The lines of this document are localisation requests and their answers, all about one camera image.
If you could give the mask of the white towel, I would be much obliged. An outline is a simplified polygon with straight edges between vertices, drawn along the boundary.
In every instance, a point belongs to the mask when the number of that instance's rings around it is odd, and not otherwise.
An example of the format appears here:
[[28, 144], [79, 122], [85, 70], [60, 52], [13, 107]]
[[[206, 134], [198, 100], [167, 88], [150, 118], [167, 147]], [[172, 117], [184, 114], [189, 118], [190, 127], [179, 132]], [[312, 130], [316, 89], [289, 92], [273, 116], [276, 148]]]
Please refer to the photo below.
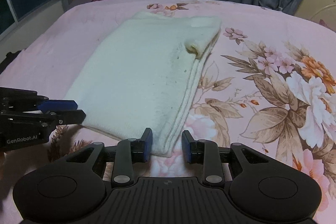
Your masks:
[[84, 127], [118, 139], [150, 128], [152, 153], [169, 157], [221, 25], [216, 16], [138, 12], [101, 42], [66, 98], [85, 112]]

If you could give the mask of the black cloth at bedside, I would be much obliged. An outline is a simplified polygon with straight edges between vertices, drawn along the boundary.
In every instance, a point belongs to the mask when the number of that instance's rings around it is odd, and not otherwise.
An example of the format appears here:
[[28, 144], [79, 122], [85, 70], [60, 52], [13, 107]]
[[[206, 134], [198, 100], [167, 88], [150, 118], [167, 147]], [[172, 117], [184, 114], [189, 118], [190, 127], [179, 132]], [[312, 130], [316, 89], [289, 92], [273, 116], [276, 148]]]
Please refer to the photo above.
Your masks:
[[17, 58], [21, 53], [21, 50], [16, 51], [15, 53], [8, 52], [6, 58], [0, 63], [0, 74]]

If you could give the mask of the cream wooden headboard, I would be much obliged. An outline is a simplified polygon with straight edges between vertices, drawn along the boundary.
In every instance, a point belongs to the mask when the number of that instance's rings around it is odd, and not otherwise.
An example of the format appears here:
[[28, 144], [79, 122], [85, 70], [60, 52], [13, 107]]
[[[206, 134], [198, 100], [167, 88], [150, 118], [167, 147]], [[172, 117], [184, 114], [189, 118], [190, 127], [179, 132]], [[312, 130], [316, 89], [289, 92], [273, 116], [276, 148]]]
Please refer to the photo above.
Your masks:
[[335, 0], [302, 0], [294, 16], [335, 31]]

